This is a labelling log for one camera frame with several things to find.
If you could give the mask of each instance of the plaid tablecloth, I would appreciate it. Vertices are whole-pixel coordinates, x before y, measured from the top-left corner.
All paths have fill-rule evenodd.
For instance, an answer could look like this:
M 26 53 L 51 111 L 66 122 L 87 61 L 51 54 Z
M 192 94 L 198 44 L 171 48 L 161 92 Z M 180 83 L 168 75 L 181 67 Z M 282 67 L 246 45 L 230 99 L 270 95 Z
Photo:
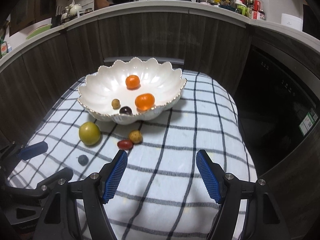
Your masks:
M 81 180 L 110 162 L 117 142 L 131 130 L 143 134 L 142 144 L 128 152 L 128 166 L 114 199 L 105 205 L 118 239 L 204 239 L 219 205 L 209 197 L 195 165 L 196 152 L 205 149 L 212 161 L 241 180 L 256 181 L 252 159 L 237 125 L 237 109 L 231 96 L 215 80 L 202 73 L 183 71 L 187 84 L 179 102 L 148 122 L 122 126 L 99 122 L 76 101 L 76 82 L 55 104 L 29 144 L 46 141 L 49 149 L 29 161 L 21 161 L 9 177 L 15 187 L 36 184 L 64 167 L 73 169 L 72 181 Z M 96 122 L 102 141 L 85 146 L 78 135 L 87 121 Z M 77 158 L 87 155 L 81 166 Z M 234 239 L 242 231 L 246 201 L 241 202 Z M 78 201 L 84 239 L 91 239 L 84 206 Z

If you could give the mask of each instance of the metal bolt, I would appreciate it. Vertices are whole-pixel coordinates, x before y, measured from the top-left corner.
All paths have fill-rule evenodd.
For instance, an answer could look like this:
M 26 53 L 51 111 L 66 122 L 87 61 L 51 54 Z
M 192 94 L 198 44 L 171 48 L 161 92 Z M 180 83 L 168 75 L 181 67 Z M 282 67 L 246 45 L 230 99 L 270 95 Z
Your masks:
M 97 173 L 97 172 L 92 173 L 92 174 L 90 175 L 90 178 L 91 178 L 91 179 L 97 179 L 97 178 L 99 178 L 99 173 Z
M 65 182 L 66 182 L 65 179 L 59 179 L 59 180 L 58 180 L 58 184 L 59 184 L 59 185 L 63 185 L 63 184 L 65 184 Z
M 258 179 L 258 183 L 263 186 L 266 184 L 266 181 L 264 179 Z
M 224 176 L 226 177 L 226 179 L 233 179 L 235 177 L 231 173 L 226 173 Z

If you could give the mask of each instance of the red date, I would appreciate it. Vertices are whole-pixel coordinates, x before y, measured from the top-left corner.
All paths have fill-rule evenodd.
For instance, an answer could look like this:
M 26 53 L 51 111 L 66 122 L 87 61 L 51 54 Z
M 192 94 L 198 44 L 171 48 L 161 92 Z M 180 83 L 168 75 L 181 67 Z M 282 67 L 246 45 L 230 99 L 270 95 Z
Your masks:
M 130 150 L 133 147 L 133 143 L 130 140 L 122 140 L 117 143 L 117 146 L 121 150 Z

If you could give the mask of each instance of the white bowl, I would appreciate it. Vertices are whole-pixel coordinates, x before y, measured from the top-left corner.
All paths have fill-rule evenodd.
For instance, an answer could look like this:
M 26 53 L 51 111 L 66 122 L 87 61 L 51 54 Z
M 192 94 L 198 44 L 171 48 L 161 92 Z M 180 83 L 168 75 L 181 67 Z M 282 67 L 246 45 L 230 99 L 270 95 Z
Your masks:
M 139 88 L 127 89 L 125 79 L 130 75 L 140 78 Z M 127 63 L 117 60 L 111 67 L 100 66 L 97 73 L 86 76 L 85 85 L 78 87 L 78 102 L 100 121 L 130 124 L 154 119 L 162 111 L 172 108 L 180 99 L 186 82 L 182 78 L 182 70 L 173 70 L 170 62 L 159 64 L 154 58 L 141 61 L 137 57 Z M 155 104 L 142 112 L 134 101 L 145 93 L 153 94 Z M 129 106 L 132 114 L 120 114 L 119 109 L 113 109 L 111 101 L 115 98 L 120 100 L 121 107 Z

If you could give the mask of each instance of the blue textured pad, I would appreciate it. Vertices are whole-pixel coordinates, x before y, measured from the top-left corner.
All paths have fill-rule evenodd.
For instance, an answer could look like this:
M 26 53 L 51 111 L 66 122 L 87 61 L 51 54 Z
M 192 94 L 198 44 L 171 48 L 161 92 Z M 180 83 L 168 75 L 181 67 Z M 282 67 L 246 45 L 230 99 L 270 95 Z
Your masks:
M 200 151 L 197 152 L 196 155 L 196 164 L 210 198 L 214 199 L 216 202 L 219 202 L 221 199 L 219 193 L 219 183 Z
M 106 181 L 106 190 L 103 195 L 103 199 L 108 203 L 110 199 L 115 196 L 116 190 L 121 181 L 122 175 L 128 164 L 128 155 L 125 151 L 122 152 L 116 166 L 111 172 L 108 180 Z

